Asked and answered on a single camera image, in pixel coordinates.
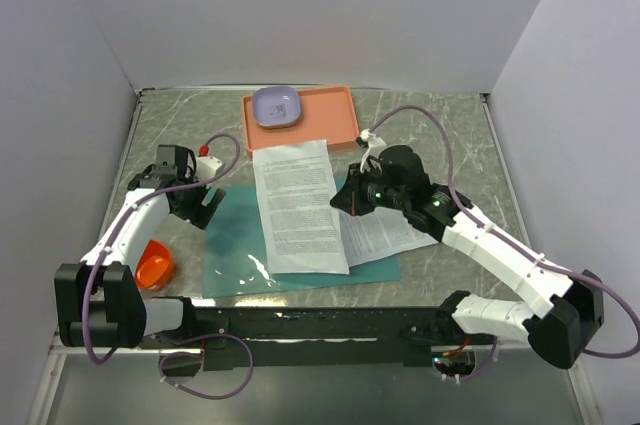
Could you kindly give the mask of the single white printed sheet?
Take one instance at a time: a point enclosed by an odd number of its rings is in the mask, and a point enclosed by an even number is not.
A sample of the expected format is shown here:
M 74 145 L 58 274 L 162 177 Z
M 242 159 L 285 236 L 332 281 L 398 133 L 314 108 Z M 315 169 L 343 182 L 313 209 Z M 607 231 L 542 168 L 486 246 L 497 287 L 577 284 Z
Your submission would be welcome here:
M 347 275 L 327 143 L 262 148 L 252 161 L 269 271 Z

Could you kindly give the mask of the teal green file folder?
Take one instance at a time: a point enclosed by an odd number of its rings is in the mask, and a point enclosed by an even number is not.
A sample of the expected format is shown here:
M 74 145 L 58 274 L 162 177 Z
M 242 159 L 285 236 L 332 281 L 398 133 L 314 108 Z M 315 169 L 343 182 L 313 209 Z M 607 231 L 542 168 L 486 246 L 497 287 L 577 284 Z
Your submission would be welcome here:
M 399 260 L 395 256 L 357 265 L 348 275 L 273 276 L 266 262 L 265 240 L 253 185 L 227 188 L 226 196 L 205 231 L 204 298 L 394 282 L 400 278 Z

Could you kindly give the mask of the white printed paper sheets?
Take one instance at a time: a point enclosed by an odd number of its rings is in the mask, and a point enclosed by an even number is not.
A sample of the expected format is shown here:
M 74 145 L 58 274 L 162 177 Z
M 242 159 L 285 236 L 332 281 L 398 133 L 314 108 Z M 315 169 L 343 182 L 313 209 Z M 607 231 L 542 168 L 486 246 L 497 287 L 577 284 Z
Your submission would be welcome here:
M 413 228 L 398 210 L 377 208 L 364 216 L 344 212 L 338 216 L 350 267 L 437 244 L 435 239 Z

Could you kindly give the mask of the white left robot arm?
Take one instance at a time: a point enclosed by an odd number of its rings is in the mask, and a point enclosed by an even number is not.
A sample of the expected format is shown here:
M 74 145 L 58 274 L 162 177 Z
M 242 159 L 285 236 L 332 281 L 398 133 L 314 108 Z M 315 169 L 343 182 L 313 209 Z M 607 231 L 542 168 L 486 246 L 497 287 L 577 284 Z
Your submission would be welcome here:
M 56 271 L 54 290 L 61 342 L 67 347 L 133 348 L 162 332 L 174 346 L 198 334 L 185 298 L 142 298 L 137 265 L 169 215 L 199 229 L 209 224 L 224 191 L 212 187 L 222 163 L 178 145 L 161 145 L 156 160 L 127 185 L 125 201 L 98 243 L 79 262 Z

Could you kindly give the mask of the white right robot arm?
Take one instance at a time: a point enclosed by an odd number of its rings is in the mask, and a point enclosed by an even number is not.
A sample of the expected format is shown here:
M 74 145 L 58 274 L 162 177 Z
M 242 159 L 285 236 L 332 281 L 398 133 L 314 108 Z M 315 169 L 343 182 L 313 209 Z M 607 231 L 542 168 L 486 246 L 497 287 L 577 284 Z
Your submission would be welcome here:
M 599 277 L 557 266 L 505 233 L 468 198 L 430 180 L 406 145 L 350 164 L 332 207 L 353 217 L 396 210 L 416 230 L 471 258 L 516 295 L 487 299 L 467 291 L 439 307 L 437 331 L 456 344 L 476 334 L 527 343 L 550 365 L 569 369 L 604 322 Z

